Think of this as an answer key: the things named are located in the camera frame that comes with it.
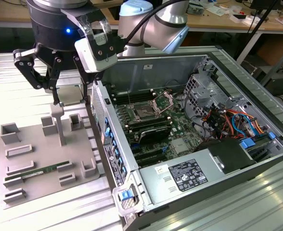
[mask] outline power supply label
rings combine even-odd
[[[168,169],[181,192],[208,182],[195,159],[171,166]]]

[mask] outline pcie slot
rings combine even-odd
[[[162,152],[163,152],[162,149],[158,149],[158,150],[153,151],[153,152],[136,155],[135,160],[140,160],[140,159],[144,159],[144,158],[147,158],[147,157],[150,157],[150,156],[153,156],[153,155],[161,154]]]
[[[143,167],[145,165],[155,164],[158,161],[164,161],[164,160],[166,160],[165,154],[157,154],[147,159],[136,160],[136,162],[139,166]]]

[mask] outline workbench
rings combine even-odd
[[[248,73],[240,66],[235,68],[235,62],[223,50],[207,46],[180,48],[177,52],[191,51],[212,52],[241,81],[246,81]],[[160,52],[147,49],[146,53]],[[46,70],[46,66],[38,60],[35,67],[41,74]],[[79,74],[72,70],[61,73],[57,86],[79,84]],[[257,83],[247,85],[254,94],[259,94],[260,91],[253,90],[256,86]],[[48,115],[52,101],[52,95],[43,89],[33,89],[19,73],[13,64],[12,54],[0,54],[0,124],[16,122],[19,127],[40,124],[40,118]],[[122,230],[106,177],[108,169],[103,169],[85,105],[66,106],[64,111],[64,119],[75,113],[82,116],[100,177],[6,210],[0,206],[0,230]],[[255,179],[143,229],[158,230],[283,230],[283,161]]]
[[[118,29],[119,21],[114,19],[108,10],[108,7],[121,5],[123,0],[113,0],[108,2],[103,2],[103,0],[92,0],[91,2],[99,8],[104,7],[101,10],[111,25],[111,28]],[[243,8],[242,11],[247,15],[250,15],[250,12],[252,11],[242,3],[237,3],[235,0],[230,0],[227,3],[224,3],[224,5],[241,6]],[[277,16],[269,16],[269,21],[262,24],[258,32],[252,37],[237,59],[238,63],[241,63],[244,60],[262,34],[283,34],[283,25],[275,20],[276,17]],[[204,11],[204,15],[202,16],[188,14],[187,26],[190,27],[190,31],[227,33],[247,33],[249,28],[244,24],[234,23],[227,15],[219,17],[208,11]],[[10,5],[0,0],[0,27],[31,28],[28,9],[23,6]]]

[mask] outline white sticker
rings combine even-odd
[[[199,180],[203,180],[203,179],[205,179],[205,178],[206,178],[205,176],[202,176],[202,177],[199,178]]]
[[[152,64],[151,65],[145,65],[145,66],[143,66],[143,69],[144,70],[147,70],[147,69],[152,69]]]
[[[156,170],[157,174],[167,172],[168,171],[168,165],[161,165],[161,166],[155,167],[155,170]]]

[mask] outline green circuit board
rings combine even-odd
[[[159,95],[163,93],[163,90],[155,93]],[[155,113],[151,101],[114,105],[135,159],[141,167],[190,154],[202,142],[200,134],[192,127],[191,120],[184,114],[179,102],[175,98],[172,100],[173,106],[161,114]],[[164,96],[157,98],[156,103],[160,111],[170,105],[168,98]],[[134,132],[125,129],[128,124],[167,117],[169,117],[167,125],[171,126],[171,131],[168,136],[158,142],[139,144],[138,140],[136,140],[137,137],[134,136]]]

